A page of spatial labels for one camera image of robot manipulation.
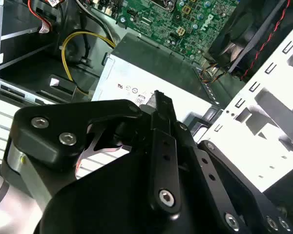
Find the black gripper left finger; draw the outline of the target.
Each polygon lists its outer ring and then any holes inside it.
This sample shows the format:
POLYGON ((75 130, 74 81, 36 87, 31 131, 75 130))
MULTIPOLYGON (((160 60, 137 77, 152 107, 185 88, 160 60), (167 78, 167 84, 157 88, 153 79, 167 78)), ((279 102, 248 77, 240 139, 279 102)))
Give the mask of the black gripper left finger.
POLYGON ((106 100, 30 106, 14 116, 4 159, 46 208, 64 187, 122 156, 176 156, 172 100, 155 91, 146 110, 106 100))

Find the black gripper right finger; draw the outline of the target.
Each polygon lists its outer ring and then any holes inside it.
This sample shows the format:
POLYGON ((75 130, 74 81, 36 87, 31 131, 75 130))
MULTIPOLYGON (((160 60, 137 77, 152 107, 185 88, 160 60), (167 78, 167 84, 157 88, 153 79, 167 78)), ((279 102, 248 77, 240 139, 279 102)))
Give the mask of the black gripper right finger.
POLYGON ((195 143, 170 107, 182 173, 185 233, 293 234, 291 222, 209 140, 195 143))

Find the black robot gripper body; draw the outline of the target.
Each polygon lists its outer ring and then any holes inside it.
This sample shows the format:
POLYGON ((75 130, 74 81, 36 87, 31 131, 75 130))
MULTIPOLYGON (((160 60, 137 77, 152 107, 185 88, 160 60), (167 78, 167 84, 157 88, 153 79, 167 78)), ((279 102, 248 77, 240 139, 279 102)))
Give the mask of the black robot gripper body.
POLYGON ((176 156, 133 153, 62 188, 42 234, 220 234, 204 195, 176 156))

